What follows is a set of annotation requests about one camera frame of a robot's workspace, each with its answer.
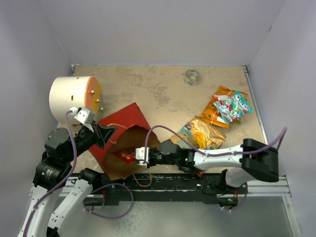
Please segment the red paper bag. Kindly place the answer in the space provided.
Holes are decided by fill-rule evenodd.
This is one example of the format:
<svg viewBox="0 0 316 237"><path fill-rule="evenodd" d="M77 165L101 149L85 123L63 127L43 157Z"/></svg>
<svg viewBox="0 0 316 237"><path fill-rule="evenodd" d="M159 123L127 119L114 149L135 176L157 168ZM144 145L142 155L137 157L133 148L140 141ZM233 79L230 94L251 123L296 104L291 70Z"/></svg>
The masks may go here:
<svg viewBox="0 0 316 237"><path fill-rule="evenodd" d="M135 173L145 171L146 167L139 166L135 160L126 163L114 155L114 152L125 148L144 146L150 126L139 106L132 103L101 119L99 124L117 128L103 149L96 145L89 149L108 178L111 181L126 179Z"/></svg>

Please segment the orange kettle chips bag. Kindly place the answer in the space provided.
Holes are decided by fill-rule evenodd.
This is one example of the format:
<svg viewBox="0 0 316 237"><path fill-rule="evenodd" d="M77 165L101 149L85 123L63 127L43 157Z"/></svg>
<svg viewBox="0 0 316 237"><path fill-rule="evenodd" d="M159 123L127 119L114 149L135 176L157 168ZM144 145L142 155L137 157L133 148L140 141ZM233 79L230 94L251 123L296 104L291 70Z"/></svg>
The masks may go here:
<svg viewBox="0 0 316 237"><path fill-rule="evenodd" d="M220 86L215 92L215 94L212 95L210 102L208 103L208 105L206 106L206 108L203 110L203 112L201 113L199 117L203 119L205 122L208 122L212 125L228 128L231 123L226 123L222 119L219 112L213 105L213 103L215 102L215 99L213 96L214 95L232 95L235 92L236 92L235 90L230 90L226 87ZM244 98L247 100L248 95L245 92L240 92L240 93L243 94ZM240 118L232 123L235 123L235 124L240 123Z"/></svg>

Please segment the gold teal chips bag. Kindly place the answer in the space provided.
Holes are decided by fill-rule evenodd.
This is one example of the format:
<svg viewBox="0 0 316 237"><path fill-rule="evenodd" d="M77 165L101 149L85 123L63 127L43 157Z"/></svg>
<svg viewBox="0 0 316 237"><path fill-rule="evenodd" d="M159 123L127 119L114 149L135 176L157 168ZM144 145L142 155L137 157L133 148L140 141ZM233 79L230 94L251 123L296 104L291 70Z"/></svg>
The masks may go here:
<svg viewBox="0 0 316 237"><path fill-rule="evenodd" d="M214 150L226 140L220 130L195 116L183 126L177 134L192 146L202 150Z"/></svg>

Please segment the teal snack pack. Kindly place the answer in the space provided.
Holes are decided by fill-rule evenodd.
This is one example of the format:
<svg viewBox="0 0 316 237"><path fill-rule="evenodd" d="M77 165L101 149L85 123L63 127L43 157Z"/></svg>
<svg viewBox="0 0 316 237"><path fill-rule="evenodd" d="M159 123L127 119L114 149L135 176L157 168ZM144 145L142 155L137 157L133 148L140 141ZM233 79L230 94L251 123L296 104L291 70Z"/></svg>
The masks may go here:
<svg viewBox="0 0 316 237"><path fill-rule="evenodd" d="M213 105L226 123L232 123L241 116L253 112L243 94L236 91L232 95L214 95Z"/></svg>

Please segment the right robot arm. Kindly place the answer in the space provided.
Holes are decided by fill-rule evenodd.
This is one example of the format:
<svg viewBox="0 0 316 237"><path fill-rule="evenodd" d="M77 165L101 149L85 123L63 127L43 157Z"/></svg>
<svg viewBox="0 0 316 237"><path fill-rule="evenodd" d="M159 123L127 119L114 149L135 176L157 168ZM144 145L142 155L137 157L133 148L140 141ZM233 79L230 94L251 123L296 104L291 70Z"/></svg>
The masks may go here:
<svg viewBox="0 0 316 237"><path fill-rule="evenodd" d="M217 150L185 149L167 140L158 149L147 149L145 154L146 167L175 165L185 173L228 167L219 182L225 193L251 180L279 181L278 150L254 139L247 138L240 145Z"/></svg>

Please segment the dark red snack pack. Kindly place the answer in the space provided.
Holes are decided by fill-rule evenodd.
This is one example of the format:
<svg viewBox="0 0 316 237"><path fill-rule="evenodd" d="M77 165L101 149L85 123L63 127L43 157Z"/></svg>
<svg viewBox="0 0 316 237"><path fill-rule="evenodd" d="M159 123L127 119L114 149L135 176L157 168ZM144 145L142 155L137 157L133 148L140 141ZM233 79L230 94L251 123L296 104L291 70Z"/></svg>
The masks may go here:
<svg viewBox="0 0 316 237"><path fill-rule="evenodd" d="M204 173L205 173L204 170L197 170L197 171L195 172L195 174L196 174L198 177L202 177Z"/></svg>

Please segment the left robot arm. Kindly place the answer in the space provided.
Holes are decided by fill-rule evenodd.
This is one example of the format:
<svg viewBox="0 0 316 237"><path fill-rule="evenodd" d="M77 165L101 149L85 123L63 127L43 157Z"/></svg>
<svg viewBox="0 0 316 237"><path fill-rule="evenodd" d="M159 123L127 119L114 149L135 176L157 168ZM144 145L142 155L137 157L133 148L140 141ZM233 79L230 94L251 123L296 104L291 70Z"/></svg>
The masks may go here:
<svg viewBox="0 0 316 237"><path fill-rule="evenodd" d="M30 193L30 206L19 232L20 237L59 237L74 209L91 193L101 190L100 173L84 169L64 200L55 206L66 181L74 171L79 155L92 146L105 148L117 128L96 122L82 126L73 136L66 128L50 132L42 160L36 167Z"/></svg>

